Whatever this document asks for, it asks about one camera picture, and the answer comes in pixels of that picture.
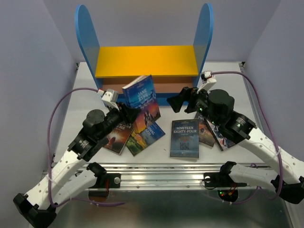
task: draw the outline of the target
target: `colorful book cover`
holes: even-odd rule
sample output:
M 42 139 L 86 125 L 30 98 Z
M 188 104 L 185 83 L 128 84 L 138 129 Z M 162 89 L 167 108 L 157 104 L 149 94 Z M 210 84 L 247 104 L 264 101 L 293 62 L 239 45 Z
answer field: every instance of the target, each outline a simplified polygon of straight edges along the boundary
M 141 133 L 161 116 L 151 75 L 140 76 L 124 86 L 123 94 L 131 108 L 142 110 L 133 124 L 136 133 Z
M 213 147 L 215 143 L 215 139 L 213 133 L 208 128 L 206 120 L 199 113 L 196 113 L 194 119 L 199 120 L 199 142 Z
M 165 132 L 154 122 L 139 134 L 132 131 L 126 147 L 133 156 L 136 156 L 164 135 Z
M 120 155 L 132 130 L 133 130 L 133 126 L 131 124 L 126 125 L 126 124 L 120 123 L 117 127 L 115 127 L 112 130 L 111 133 L 109 133 L 107 135 L 109 142 L 104 147 L 106 149 Z
M 221 151 L 225 151 L 235 145 L 234 142 L 232 142 L 231 140 L 222 136 L 222 134 L 219 132 L 219 126 L 215 126 L 208 120 L 207 120 L 207 125 L 208 125 L 208 128 L 212 131 L 212 133 L 215 137 L 215 140 Z
M 198 120 L 172 121 L 170 157 L 199 158 Z

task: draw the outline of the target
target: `robotic arm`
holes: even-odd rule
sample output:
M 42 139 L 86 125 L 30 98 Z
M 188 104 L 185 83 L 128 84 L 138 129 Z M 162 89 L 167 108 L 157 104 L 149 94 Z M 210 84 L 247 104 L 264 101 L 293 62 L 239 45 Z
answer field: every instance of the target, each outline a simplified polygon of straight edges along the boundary
M 283 164 L 283 177 L 280 177 L 279 160 L 273 142 L 253 121 L 233 111 L 234 98 L 226 91 L 216 89 L 208 93 L 216 83 L 210 71 L 204 72 L 201 77 L 203 85 L 200 88 L 184 87 L 177 96 L 167 99 L 174 112 L 179 112 L 183 102 L 187 101 L 186 113 L 199 112 L 205 119 L 218 125 L 219 132 L 224 137 L 251 151 L 273 169 L 250 168 L 228 161 L 220 172 L 204 174 L 205 186 L 215 188 L 236 184 L 244 187 L 248 183 L 277 192 L 279 180 L 283 178 L 279 196 L 290 203 L 300 203 L 304 198 L 304 162 L 279 148 Z
M 51 175 L 45 176 L 27 193 L 19 193 L 13 200 L 20 214 L 33 227 L 48 227 L 70 198 L 92 187 L 97 178 L 106 175 L 106 170 L 94 162 L 68 182 L 80 167 L 87 164 L 101 147 L 108 143 L 106 136 L 119 123 L 132 124 L 141 111 L 117 103 L 118 94 L 114 90 L 99 90 L 98 94 L 109 108 L 107 115 L 101 110 L 90 111 L 82 123 L 83 128 L 70 143 L 61 160 L 52 168 Z

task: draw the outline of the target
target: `book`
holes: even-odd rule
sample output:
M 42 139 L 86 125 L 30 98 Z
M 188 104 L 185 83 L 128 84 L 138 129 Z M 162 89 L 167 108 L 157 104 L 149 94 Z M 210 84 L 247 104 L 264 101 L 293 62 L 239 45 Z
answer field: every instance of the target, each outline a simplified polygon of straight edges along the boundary
M 206 120 L 199 113 L 196 113 L 194 119 L 198 119 L 199 121 L 199 142 L 213 147 L 215 138 L 211 130 L 208 128 Z
M 213 123 L 207 120 L 208 128 L 212 131 L 215 141 L 217 142 L 221 151 L 225 151 L 235 145 L 234 142 L 222 136 L 219 132 L 219 126 L 215 126 Z
M 140 76 L 124 86 L 123 94 L 128 106 L 142 110 L 133 123 L 136 133 L 141 133 L 148 126 L 153 125 L 161 116 L 151 75 Z
M 131 135 L 132 130 L 133 126 L 131 124 L 120 123 L 112 130 L 111 133 L 107 135 L 109 142 L 108 144 L 104 145 L 104 147 L 120 155 L 124 145 Z
M 198 120 L 172 121 L 170 157 L 199 158 Z
M 140 133 L 133 130 L 127 140 L 126 147 L 133 156 L 136 156 L 164 135 L 165 132 L 158 125 L 152 124 Z

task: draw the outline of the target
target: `book cover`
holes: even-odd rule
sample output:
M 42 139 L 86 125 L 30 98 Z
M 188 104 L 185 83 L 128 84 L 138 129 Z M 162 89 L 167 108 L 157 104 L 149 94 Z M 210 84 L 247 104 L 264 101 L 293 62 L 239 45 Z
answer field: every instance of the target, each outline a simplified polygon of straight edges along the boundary
M 121 154 L 125 143 L 127 142 L 133 126 L 131 124 L 120 123 L 111 133 L 107 135 L 109 143 L 104 147 L 118 155 Z
M 196 113 L 194 119 L 199 120 L 199 142 L 213 147 L 215 138 L 211 130 L 208 128 L 206 120 L 199 113 Z
M 199 158 L 198 120 L 172 121 L 170 157 Z
M 133 130 L 127 140 L 126 147 L 133 156 L 136 156 L 164 135 L 165 132 L 154 122 L 141 133 L 136 133 Z
M 161 116 L 151 75 L 140 76 L 124 86 L 123 94 L 131 108 L 142 110 L 133 124 L 136 133 L 141 133 Z
M 208 125 L 208 128 L 212 131 L 212 133 L 215 137 L 215 141 L 217 142 L 221 151 L 225 151 L 235 145 L 234 142 L 225 138 L 224 136 L 222 136 L 221 133 L 219 133 L 219 126 L 215 126 L 213 123 L 211 123 L 208 120 L 207 120 L 207 125 Z

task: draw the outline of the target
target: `blue side panel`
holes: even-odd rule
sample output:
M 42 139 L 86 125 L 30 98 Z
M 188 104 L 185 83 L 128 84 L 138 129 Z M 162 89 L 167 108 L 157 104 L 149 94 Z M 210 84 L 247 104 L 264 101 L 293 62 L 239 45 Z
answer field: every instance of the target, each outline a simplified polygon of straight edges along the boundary
M 158 93 L 156 94 L 156 100 L 159 106 L 170 106 L 167 102 L 167 98 L 177 95 L 178 93 Z M 125 96 L 123 94 L 119 94 L 117 101 L 126 103 Z
M 75 29 L 78 44 L 85 57 L 97 88 L 101 88 L 95 78 L 95 71 L 99 55 L 99 43 L 93 22 L 88 9 L 84 5 L 78 5 L 75 12 Z
M 206 56 L 212 40 L 213 33 L 213 9 L 210 3 L 205 3 L 199 14 L 198 26 L 196 28 L 195 38 L 193 42 L 196 64 L 198 72 L 203 70 Z M 199 82 L 200 77 L 196 78 L 194 85 Z

